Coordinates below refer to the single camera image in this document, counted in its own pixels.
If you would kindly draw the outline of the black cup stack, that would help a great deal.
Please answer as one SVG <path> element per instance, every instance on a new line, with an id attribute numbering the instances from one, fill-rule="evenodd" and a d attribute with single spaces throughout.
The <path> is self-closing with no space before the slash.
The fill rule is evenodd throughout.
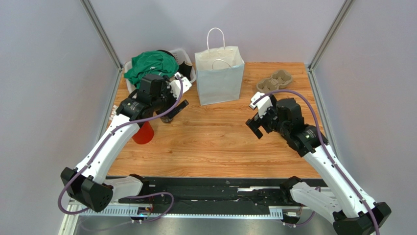
<path id="1" fill-rule="evenodd" d="M 166 115 L 160 117 L 160 120 L 164 123 L 171 123 L 173 118 L 174 118 L 173 114 L 166 114 Z"/>

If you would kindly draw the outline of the white paper bag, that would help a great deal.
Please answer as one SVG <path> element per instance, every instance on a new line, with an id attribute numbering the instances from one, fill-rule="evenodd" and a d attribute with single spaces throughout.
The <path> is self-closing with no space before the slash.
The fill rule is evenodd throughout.
<path id="1" fill-rule="evenodd" d="M 209 47 L 209 36 L 214 27 L 207 34 L 207 49 L 194 53 L 197 93 L 200 105 L 211 105 L 238 100 L 245 62 L 241 57 L 239 47 L 226 46 L 225 36 L 222 34 L 221 47 Z"/>

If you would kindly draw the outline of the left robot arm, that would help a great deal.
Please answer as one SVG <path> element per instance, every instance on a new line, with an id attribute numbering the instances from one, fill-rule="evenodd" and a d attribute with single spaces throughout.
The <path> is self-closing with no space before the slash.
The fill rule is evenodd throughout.
<path id="1" fill-rule="evenodd" d="M 157 118 L 170 122 L 188 105 L 181 98 L 191 88 L 191 82 L 179 72 L 173 77 L 171 80 L 167 75 L 148 74 L 142 78 L 139 88 L 121 101 L 110 126 L 90 153 L 76 167 L 63 169 L 60 177 L 64 188 L 57 201 L 61 212 L 70 214 L 62 205 L 65 193 L 94 212 L 103 211 L 111 201 L 140 195 L 144 187 L 142 177 L 106 176 L 126 143 L 146 122 Z"/>

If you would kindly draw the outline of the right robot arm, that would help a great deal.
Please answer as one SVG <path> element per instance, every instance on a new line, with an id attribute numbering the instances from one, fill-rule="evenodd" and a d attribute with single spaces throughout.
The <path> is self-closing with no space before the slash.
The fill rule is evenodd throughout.
<path id="1" fill-rule="evenodd" d="M 280 185 L 286 202 L 308 206 L 329 221 L 339 235 L 377 233 L 392 212 L 387 203 L 377 203 L 355 182 L 320 130 L 304 122 L 294 98 L 259 96 L 257 93 L 251 99 L 249 107 L 258 112 L 246 125 L 258 139 L 263 136 L 260 127 L 267 133 L 279 133 L 319 173 L 334 195 L 329 197 L 293 176 Z"/>

